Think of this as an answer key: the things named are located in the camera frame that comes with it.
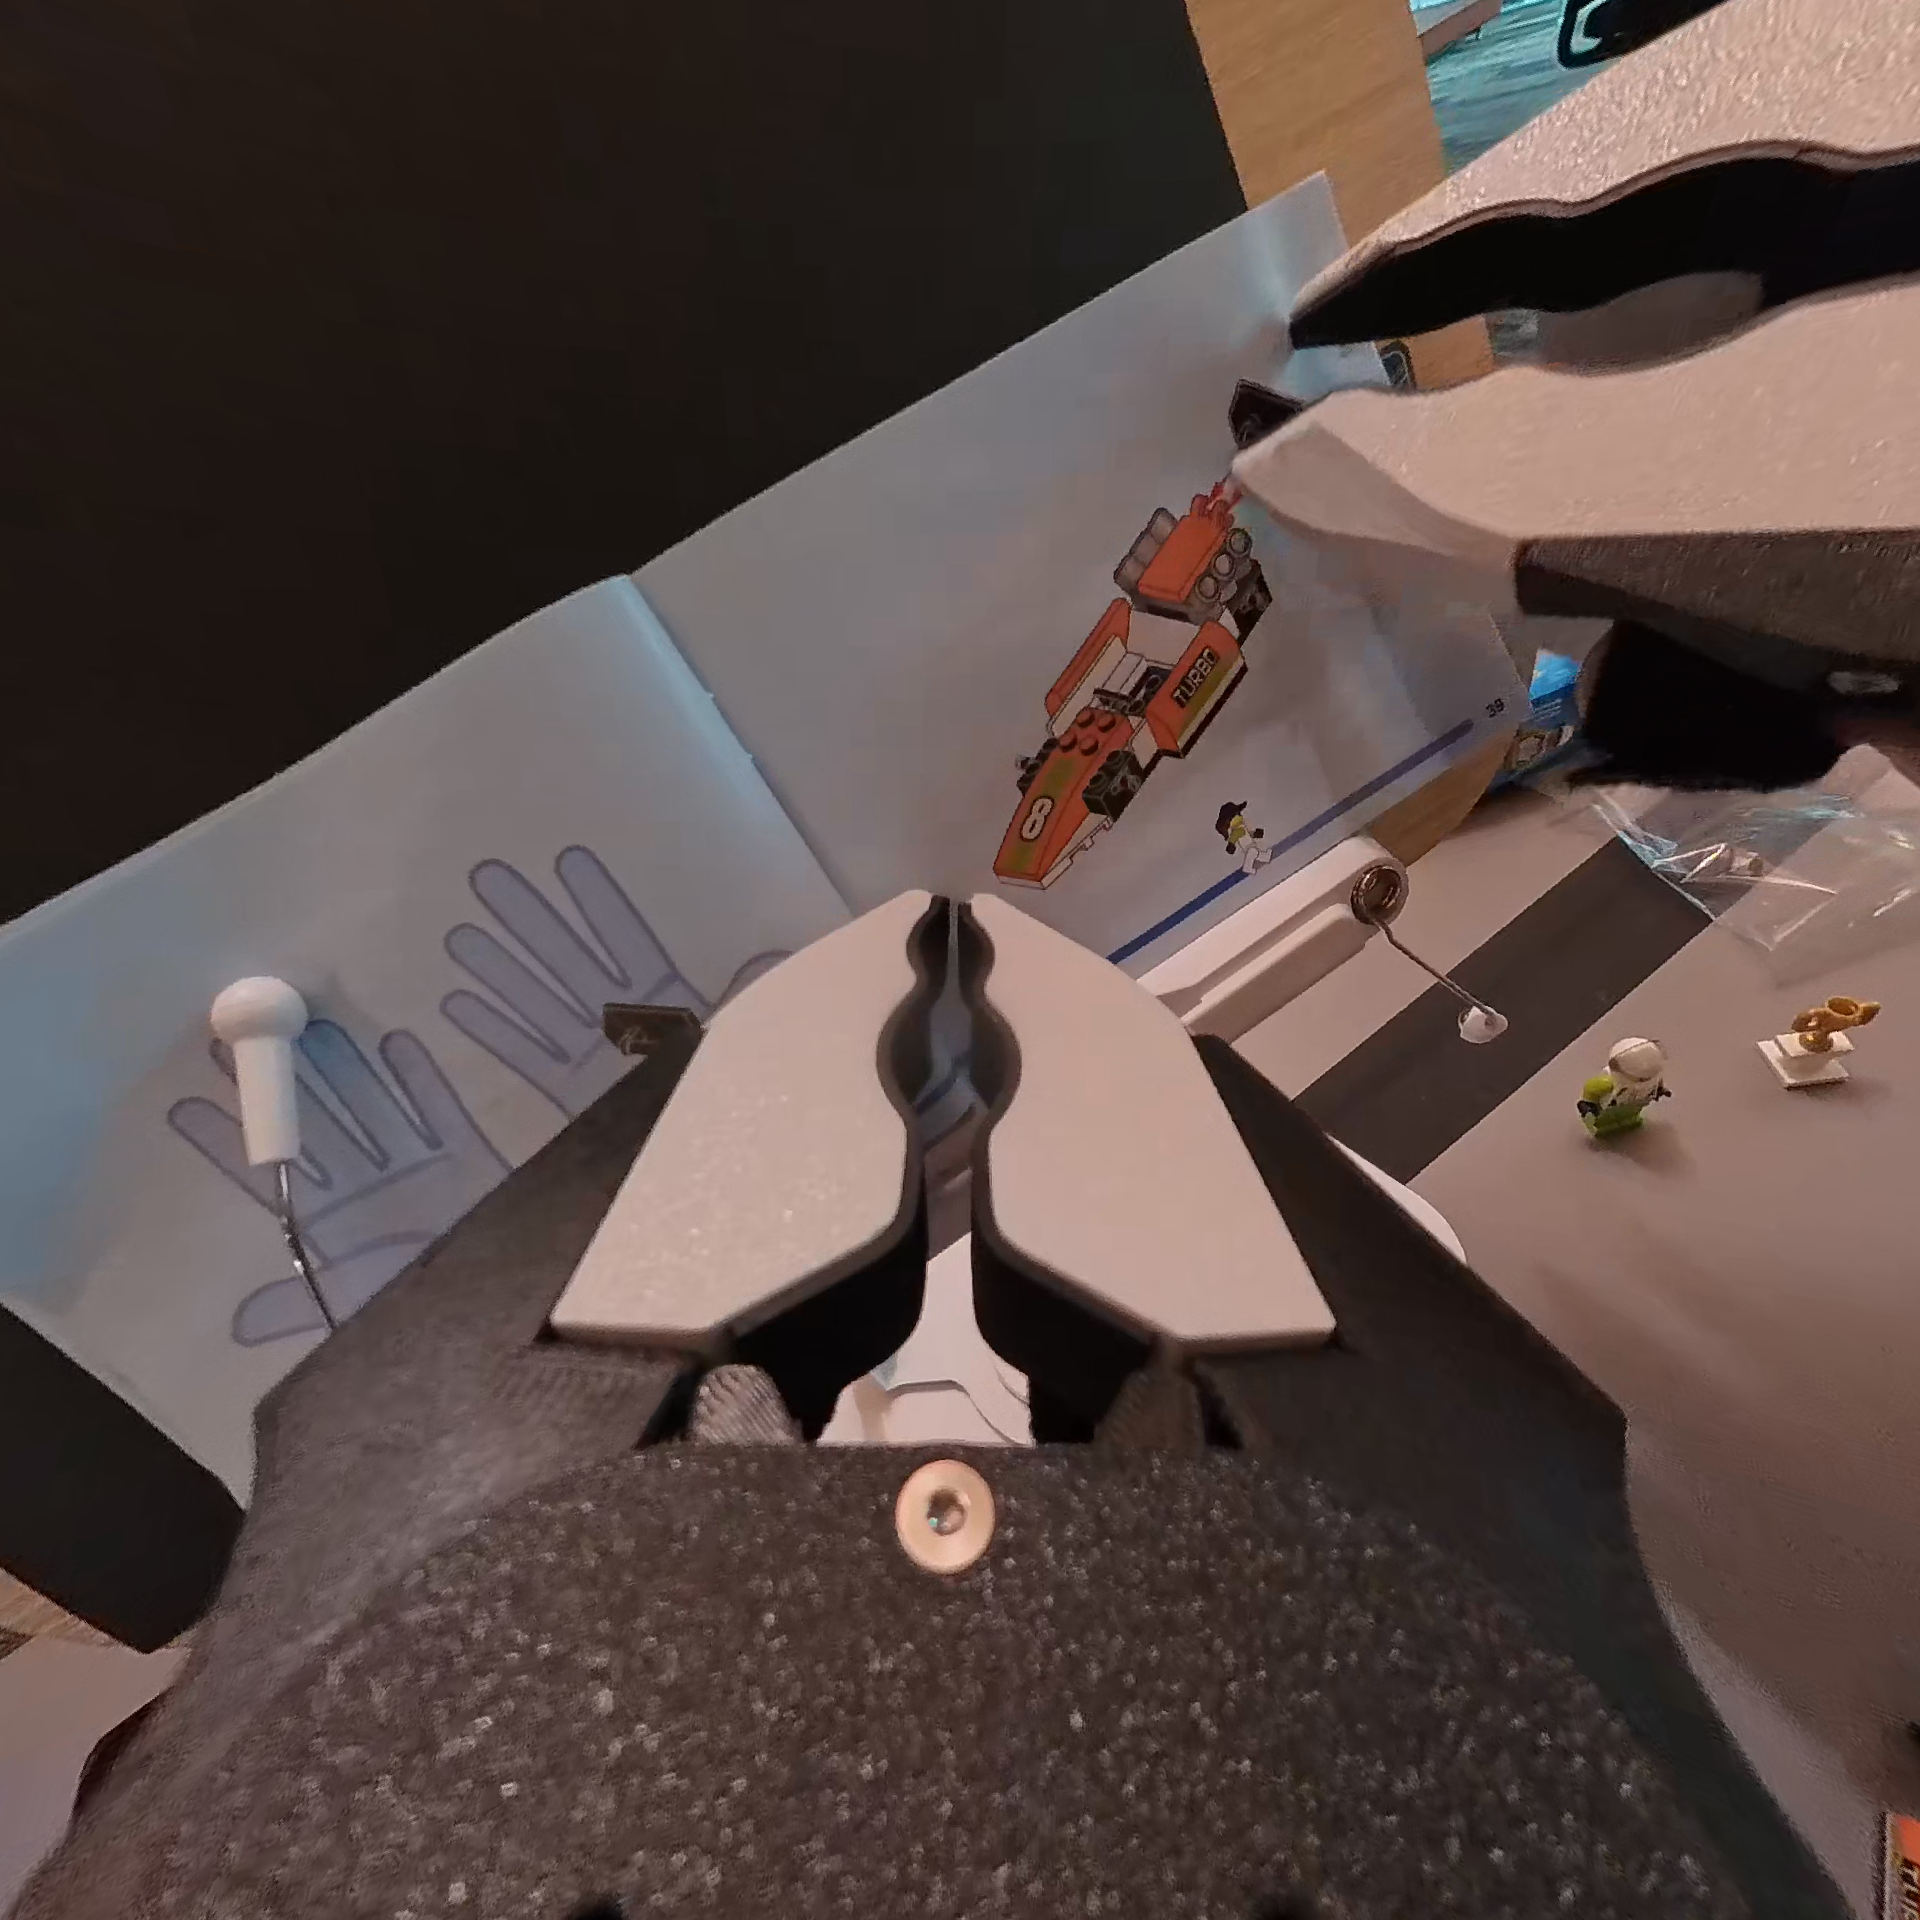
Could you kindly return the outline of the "instruction booklet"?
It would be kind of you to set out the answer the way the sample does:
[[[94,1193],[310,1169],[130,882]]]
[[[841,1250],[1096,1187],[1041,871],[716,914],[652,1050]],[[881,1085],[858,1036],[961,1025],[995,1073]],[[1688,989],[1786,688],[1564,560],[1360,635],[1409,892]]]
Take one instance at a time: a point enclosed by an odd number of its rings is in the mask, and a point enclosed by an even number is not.
[[[1146,972],[1517,725],[1469,609],[1233,499],[1229,394],[1345,249],[1313,178],[5,931],[5,1309],[245,1498],[321,1317],[208,1008],[285,979],[329,1305],[617,1076],[590,987],[716,1011],[906,888]]]

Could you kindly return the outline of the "clear plastic bag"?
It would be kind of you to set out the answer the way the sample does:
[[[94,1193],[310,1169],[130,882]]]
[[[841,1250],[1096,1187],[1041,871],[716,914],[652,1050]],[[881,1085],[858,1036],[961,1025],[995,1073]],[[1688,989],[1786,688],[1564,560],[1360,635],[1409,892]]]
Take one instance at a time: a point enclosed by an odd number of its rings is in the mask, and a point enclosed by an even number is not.
[[[1860,747],[1768,795],[1604,786],[1592,812],[1641,866],[1782,977],[1916,948],[1918,788]]]

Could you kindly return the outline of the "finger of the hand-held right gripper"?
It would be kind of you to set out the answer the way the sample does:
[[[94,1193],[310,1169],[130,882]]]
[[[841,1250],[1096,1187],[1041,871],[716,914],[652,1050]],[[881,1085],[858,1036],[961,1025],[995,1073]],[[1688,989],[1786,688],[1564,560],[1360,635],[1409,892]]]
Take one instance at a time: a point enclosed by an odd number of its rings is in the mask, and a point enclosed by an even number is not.
[[[1530,361],[1625,372],[1790,314],[1793,372],[1916,375],[1916,4],[1720,4],[1381,221],[1293,348],[1531,316]]]
[[[1501,612],[1533,539],[1916,530],[1916,375],[1793,372],[1817,331],[1803,311],[1645,371],[1345,391],[1235,475],[1353,579]]]

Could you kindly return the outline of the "white book stand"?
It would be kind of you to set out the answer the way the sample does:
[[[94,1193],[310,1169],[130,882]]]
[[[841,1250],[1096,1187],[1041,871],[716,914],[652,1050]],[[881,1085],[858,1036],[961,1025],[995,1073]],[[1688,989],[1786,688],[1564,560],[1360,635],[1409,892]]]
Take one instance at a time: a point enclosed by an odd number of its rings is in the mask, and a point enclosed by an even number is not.
[[[1134,977],[1134,981],[1146,992],[1149,992],[1149,996],[1161,1002],[1176,1018],[1179,1018],[1187,1034],[1195,1039],[1197,1047],[1206,1058],[1206,1067],[1211,1071],[1213,1066],[1225,1063],[1225,1057],[1235,1041],[1256,1028],[1261,1020],[1275,1016],[1278,1008],[1289,1007],[1292,1002],[1304,996],[1323,977],[1333,975],[1339,964],[1353,960],[1366,945],[1390,945],[1393,948],[1402,948],[1402,954],[1411,959],[1411,948],[1402,945],[1396,931],[1396,919],[1403,911],[1405,892],[1409,882],[1403,866],[1393,861],[1376,844],[1353,842],[1331,856],[1317,857],[1307,869],[1304,869],[1293,879],[1282,880],[1272,892],[1260,895],[1260,899],[1243,904],[1225,921],[1201,932],[1185,948],[1153,968],[1146,977]],[[923,1295],[928,1295],[928,1273],[953,1271],[950,1256],[931,1253],[931,1215],[934,1209],[934,1183],[931,1180],[931,1176],[934,1171],[934,1161],[946,1151],[949,1140],[955,1140],[955,1151],[963,1157],[963,1171],[968,1172],[965,1197],[970,1204],[970,1234],[963,1239],[963,1253],[972,1260],[972,1157],[974,1140],[986,1115],[986,1101],[976,1090],[972,1071],[972,1020],[958,979],[958,908],[968,901],[949,904],[950,937],[946,954],[946,979],[941,996],[938,999],[931,1016],[928,1079],[917,1092],[917,1123],[923,1147],[923,1187],[928,1208],[928,1263]],[[832,925],[825,935],[858,919],[841,921]],[[772,972],[788,955],[792,954],[782,954],[776,962],[762,960],[760,972],[749,975],[748,983],[731,999],[742,995],[760,977]],[[601,1007],[601,1012],[605,1031],[614,1036],[614,1043],[620,1047],[636,1053],[646,1066],[646,1071],[666,1075],[666,1106],[683,1067],[688,1066],[691,1052],[704,1039],[709,1021],[731,999],[725,999],[710,1016],[697,1016],[691,1003],[662,999],[657,992],[652,999],[643,1002],[605,1002]],[[1256,1125],[1250,1121],[1235,1123],[1240,1125],[1241,1139],[1249,1144],[1252,1157],[1258,1160]],[[620,1147],[614,1153],[614,1172],[620,1176],[620,1184],[626,1180],[640,1147],[643,1144],[633,1147]],[[1269,1191],[1278,1200],[1286,1228],[1292,1229],[1320,1289],[1323,1291],[1336,1315],[1336,1335],[1331,1337],[1333,1344],[1338,1340],[1338,1332],[1353,1332],[1358,1329],[1358,1319],[1350,1309],[1336,1308],[1333,1280],[1322,1280],[1314,1273],[1307,1256],[1305,1215],[1300,1209],[1289,1215],[1289,1204],[1280,1200],[1280,1177],[1266,1172],[1261,1176],[1269,1184]],[[580,1263],[587,1242],[608,1215],[617,1189],[605,1203],[587,1203],[586,1228],[565,1229],[562,1234],[562,1239],[574,1245],[574,1253],[562,1256],[560,1260],[560,1283],[556,1284],[552,1295],[552,1308],[546,1309],[545,1331],[552,1337],[558,1337],[558,1297],[570,1283],[574,1266]],[[901,1349],[907,1349],[912,1344],[918,1324],[907,1335]],[[1016,1367],[1002,1361],[988,1344],[986,1335],[978,1329],[974,1308],[972,1324],[976,1329],[974,1344],[993,1353],[1002,1367],[1016,1371]],[[571,1349],[586,1349],[590,1353],[614,1353],[587,1346]],[[1320,1351],[1286,1351],[1225,1361],[1272,1361],[1275,1356]],[[1132,1381],[1146,1377],[1153,1367],[1187,1377],[1195,1367],[1211,1363],[1216,1361],[1197,1361],[1192,1367],[1178,1370],[1168,1363],[1156,1361],[1144,1367],[1140,1375],[1132,1377],[1123,1392],[1129,1387]],[[701,1370],[704,1381],[709,1386],[718,1386],[725,1371],[742,1375],[745,1370],[757,1370],[768,1381],[768,1386],[764,1387],[766,1399],[780,1407],[786,1425],[793,1432],[802,1434],[806,1441],[853,1436],[853,1429],[838,1421],[838,1407],[841,1399],[846,1399],[849,1392],[874,1371],[870,1370],[869,1375],[853,1381],[841,1392],[834,1407],[786,1407],[778,1384],[760,1367],[742,1363],[720,1363]],[[1090,1429],[1117,1409],[1123,1392],[1110,1407],[1056,1407],[1056,1412],[1072,1434]]]

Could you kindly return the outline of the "blue cardboard box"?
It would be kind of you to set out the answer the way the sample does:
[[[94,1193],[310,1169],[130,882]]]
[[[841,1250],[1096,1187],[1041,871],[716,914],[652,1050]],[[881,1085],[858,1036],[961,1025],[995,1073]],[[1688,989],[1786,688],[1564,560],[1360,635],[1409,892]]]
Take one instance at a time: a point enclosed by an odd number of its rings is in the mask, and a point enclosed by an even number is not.
[[[1488,784],[1491,795],[1533,784],[1581,755],[1581,660],[1542,647],[1528,683],[1528,714]]]

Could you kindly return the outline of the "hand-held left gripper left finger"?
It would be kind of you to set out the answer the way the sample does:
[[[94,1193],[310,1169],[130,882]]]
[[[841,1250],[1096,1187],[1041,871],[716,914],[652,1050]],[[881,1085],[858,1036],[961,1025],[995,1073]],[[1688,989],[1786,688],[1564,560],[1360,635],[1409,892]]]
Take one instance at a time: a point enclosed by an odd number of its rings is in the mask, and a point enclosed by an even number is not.
[[[922,1317],[950,904],[901,895],[707,1026],[558,1297],[558,1340],[768,1375],[834,1407]]]

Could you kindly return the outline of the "green minifigure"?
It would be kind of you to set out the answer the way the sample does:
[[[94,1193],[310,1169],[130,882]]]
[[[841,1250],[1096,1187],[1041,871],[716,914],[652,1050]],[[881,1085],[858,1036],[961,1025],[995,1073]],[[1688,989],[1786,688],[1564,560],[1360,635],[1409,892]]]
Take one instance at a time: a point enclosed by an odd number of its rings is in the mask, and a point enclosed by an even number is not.
[[[1668,1097],[1665,1047],[1627,1039],[1612,1045],[1602,1073],[1585,1081],[1574,1111],[1592,1139],[1609,1140],[1641,1130],[1645,1111]]]

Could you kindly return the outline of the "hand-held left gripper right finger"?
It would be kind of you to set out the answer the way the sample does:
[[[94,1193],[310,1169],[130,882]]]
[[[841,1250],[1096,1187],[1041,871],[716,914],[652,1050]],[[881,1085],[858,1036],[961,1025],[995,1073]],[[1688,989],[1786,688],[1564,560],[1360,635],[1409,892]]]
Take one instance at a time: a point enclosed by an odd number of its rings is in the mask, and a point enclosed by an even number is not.
[[[976,1322],[1054,1407],[1149,1363],[1313,1353],[1338,1322],[1179,1018],[996,899],[958,908],[986,1104]]]

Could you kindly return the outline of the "small gold trophy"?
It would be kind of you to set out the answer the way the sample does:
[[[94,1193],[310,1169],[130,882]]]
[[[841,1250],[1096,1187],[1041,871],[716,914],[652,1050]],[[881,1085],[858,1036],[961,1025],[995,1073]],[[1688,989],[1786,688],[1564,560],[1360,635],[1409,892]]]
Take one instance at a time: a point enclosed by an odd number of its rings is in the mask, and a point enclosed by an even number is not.
[[[1758,1043],[1762,1063],[1786,1090],[1836,1089],[1849,1081],[1854,1034],[1881,1016],[1875,999],[1829,996],[1790,1026]]]

